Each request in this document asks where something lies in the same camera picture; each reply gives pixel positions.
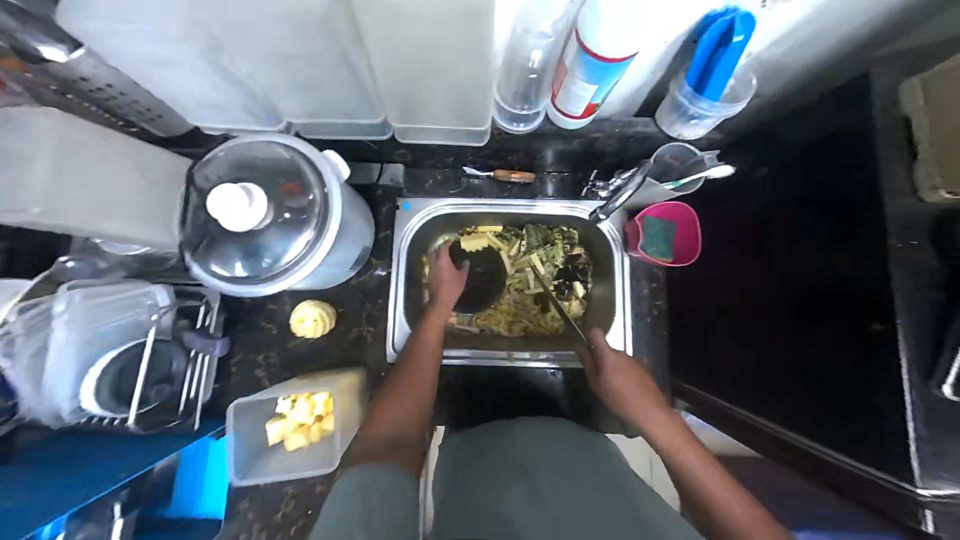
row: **plastic bottle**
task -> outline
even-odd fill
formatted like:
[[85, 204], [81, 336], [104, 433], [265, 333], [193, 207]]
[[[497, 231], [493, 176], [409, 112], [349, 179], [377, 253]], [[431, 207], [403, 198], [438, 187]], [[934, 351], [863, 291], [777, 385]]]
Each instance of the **plastic bottle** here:
[[593, 120], [639, 51], [642, 4], [587, 0], [554, 76], [547, 108], [554, 124], [575, 130]]
[[512, 134], [540, 125], [550, 80], [582, 0], [527, 0], [520, 7], [493, 88], [493, 121]]

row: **knife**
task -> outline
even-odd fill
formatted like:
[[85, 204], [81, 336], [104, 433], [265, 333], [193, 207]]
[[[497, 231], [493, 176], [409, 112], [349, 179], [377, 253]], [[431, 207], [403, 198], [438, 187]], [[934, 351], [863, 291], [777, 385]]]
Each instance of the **knife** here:
[[550, 301], [550, 305], [557, 310], [557, 314], [560, 315], [560, 318], [564, 320], [566, 329], [569, 331], [573, 331], [573, 333], [578, 335], [580, 337], [580, 340], [583, 342], [584, 347], [587, 347], [587, 350], [592, 353], [593, 346], [590, 345], [590, 342], [587, 339], [587, 337], [584, 335], [584, 333], [580, 331], [580, 327], [577, 326], [577, 323], [573, 322], [573, 319], [570, 318], [570, 315], [567, 314], [564, 307], [560, 305], [560, 301], [557, 300], [557, 297], [554, 296], [552, 292], [550, 292], [550, 287], [547, 286], [546, 280], [540, 274], [540, 271], [534, 268], [533, 265], [530, 266], [530, 269], [533, 271], [534, 277], [537, 278], [537, 281], [540, 283], [540, 286], [543, 288], [543, 292], [541, 292], [541, 294], [546, 295], [547, 300]]

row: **lid knob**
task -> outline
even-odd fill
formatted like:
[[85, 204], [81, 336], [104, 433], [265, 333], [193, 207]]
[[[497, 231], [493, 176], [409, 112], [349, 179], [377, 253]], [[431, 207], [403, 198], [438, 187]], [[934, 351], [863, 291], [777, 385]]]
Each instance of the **lid knob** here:
[[261, 227], [269, 210], [267, 192], [249, 182], [219, 184], [206, 195], [206, 211], [234, 233]]

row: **hand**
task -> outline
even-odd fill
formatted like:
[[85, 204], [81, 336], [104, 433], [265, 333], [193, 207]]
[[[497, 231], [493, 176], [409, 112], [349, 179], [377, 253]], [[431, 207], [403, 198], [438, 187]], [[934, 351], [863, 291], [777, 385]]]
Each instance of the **hand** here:
[[452, 311], [467, 286], [469, 261], [457, 268], [450, 259], [450, 243], [447, 242], [433, 254], [430, 262], [430, 305]]
[[607, 408], [642, 430], [648, 419], [672, 410], [640, 362], [607, 343], [600, 329], [587, 332], [592, 354], [580, 351], [593, 393]]

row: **wooden handle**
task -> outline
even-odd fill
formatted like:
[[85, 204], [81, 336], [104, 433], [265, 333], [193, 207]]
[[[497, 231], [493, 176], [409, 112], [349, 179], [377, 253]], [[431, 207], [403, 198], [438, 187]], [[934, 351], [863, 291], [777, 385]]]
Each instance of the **wooden handle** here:
[[496, 169], [493, 171], [493, 177], [503, 182], [517, 182], [520, 184], [529, 184], [537, 179], [534, 173], [525, 173], [523, 171], [511, 171], [507, 169]]

